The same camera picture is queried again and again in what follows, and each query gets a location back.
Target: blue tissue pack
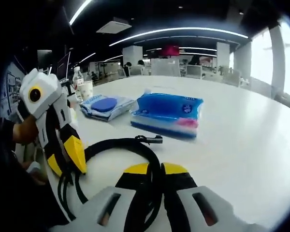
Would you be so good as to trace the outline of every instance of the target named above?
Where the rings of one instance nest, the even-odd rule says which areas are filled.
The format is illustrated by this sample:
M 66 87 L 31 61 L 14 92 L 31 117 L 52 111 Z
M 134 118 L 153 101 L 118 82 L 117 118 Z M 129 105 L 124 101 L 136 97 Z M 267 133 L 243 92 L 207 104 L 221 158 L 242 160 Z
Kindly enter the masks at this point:
M 164 135 L 197 136 L 203 99 L 148 93 L 137 99 L 131 125 Z
M 102 121 L 110 121 L 129 111 L 134 102 L 134 100 L 125 97 L 100 94 L 83 101 L 80 106 L 85 116 Z

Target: black ceiling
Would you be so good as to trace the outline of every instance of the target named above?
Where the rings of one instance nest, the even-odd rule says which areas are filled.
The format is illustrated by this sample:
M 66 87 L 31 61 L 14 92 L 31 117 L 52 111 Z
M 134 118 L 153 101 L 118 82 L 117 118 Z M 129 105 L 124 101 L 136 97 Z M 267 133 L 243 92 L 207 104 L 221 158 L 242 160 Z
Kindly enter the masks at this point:
M 72 64 L 93 52 L 96 55 L 86 62 L 118 56 L 123 47 L 134 43 L 143 46 L 144 50 L 166 44 L 216 47 L 218 40 L 200 36 L 229 40 L 231 49 L 235 49 L 239 44 L 249 42 L 252 36 L 279 18 L 278 11 L 269 0 L 92 0 L 70 27 L 69 20 L 84 1 L 65 0 L 62 5 L 57 3 L 52 7 L 52 10 L 57 9 L 57 13 L 49 24 L 50 28 L 44 27 L 43 36 L 40 34 L 31 42 L 31 46 L 60 51 L 59 53 L 64 52 L 65 46 L 66 50 L 72 48 Z M 113 17 L 127 20 L 132 27 L 118 34 L 96 33 Z M 182 30 L 151 34 L 109 47 L 111 43 L 138 33 L 174 27 L 225 29 L 247 35 L 249 39 L 220 32 Z M 143 41 L 159 37 L 168 38 Z

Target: water bottle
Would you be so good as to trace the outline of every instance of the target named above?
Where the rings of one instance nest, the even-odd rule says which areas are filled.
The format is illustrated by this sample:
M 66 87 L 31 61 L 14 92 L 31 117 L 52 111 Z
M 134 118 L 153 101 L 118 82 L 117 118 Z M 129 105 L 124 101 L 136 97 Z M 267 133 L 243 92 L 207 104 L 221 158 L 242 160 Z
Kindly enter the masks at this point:
M 73 75 L 73 86 L 75 89 L 76 99 L 78 102 L 82 102 L 82 95 L 81 91 L 79 91 L 78 86 L 84 83 L 84 77 L 81 73 L 81 69 L 79 66 L 74 68 L 74 75 Z

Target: black strap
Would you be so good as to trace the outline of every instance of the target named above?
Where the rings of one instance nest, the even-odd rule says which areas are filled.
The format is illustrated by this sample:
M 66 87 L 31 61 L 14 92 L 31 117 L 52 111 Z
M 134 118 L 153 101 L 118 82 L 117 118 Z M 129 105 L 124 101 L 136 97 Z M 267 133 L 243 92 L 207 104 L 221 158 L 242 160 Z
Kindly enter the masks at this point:
M 144 231 L 148 229 L 148 227 L 153 223 L 153 221 L 156 219 L 158 212 L 160 210 L 161 200 L 162 200 L 162 189 L 161 189 L 161 178 L 162 178 L 162 172 L 161 172 L 161 166 L 160 162 L 156 156 L 156 154 L 147 146 L 145 146 L 143 143 L 162 143 L 162 137 L 156 136 L 156 138 L 146 138 L 144 136 L 137 136 L 136 138 L 123 138 L 123 139 L 109 139 L 104 140 L 101 142 L 98 142 L 94 145 L 89 146 L 87 149 L 85 149 L 85 159 L 86 162 L 90 160 L 92 157 L 97 155 L 98 153 L 112 149 L 112 148 L 122 148 L 129 150 L 131 152 L 134 152 L 143 158 L 147 159 L 150 164 L 150 170 L 152 173 L 152 185 L 153 185 L 153 194 L 152 194 L 152 204 L 151 207 L 149 207 L 149 211 L 152 209 L 152 214 L 149 216 L 148 220 L 144 224 Z M 79 185 L 79 178 L 80 173 L 75 173 L 75 188 L 77 195 L 80 199 L 80 201 L 85 204 L 88 199 L 82 192 L 80 185 Z M 60 203 L 62 204 L 63 208 L 66 210 L 69 218 L 71 220 L 75 219 L 75 216 L 69 211 L 68 205 L 67 205 L 67 199 L 66 199 L 66 188 L 68 181 L 66 180 L 64 189 L 63 189 L 63 199 L 61 198 L 61 185 L 62 180 L 59 180 L 58 184 L 58 197 L 60 200 Z

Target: white table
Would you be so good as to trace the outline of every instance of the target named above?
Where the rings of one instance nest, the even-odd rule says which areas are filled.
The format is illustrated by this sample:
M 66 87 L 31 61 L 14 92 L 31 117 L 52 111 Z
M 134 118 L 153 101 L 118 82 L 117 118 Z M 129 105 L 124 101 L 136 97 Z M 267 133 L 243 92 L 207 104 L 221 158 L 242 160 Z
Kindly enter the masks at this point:
M 94 87 L 94 93 L 138 98 L 144 89 L 204 99 L 198 137 L 163 137 L 151 145 L 161 162 L 186 167 L 198 186 L 207 186 L 234 206 L 235 214 L 271 228 L 290 210 L 290 109 L 269 98 L 220 83 L 184 77 L 134 76 Z M 104 123 L 77 110 L 85 146 L 110 138 L 154 134 L 130 126 L 129 113 Z M 87 163 L 80 181 L 91 198 L 115 185 L 124 169 L 145 160 L 128 151 L 102 152 Z M 48 168 L 55 196 L 58 178 Z M 82 204 L 74 187 L 68 204 L 77 216 Z M 163 205 L 147 231 L 171 231 Z

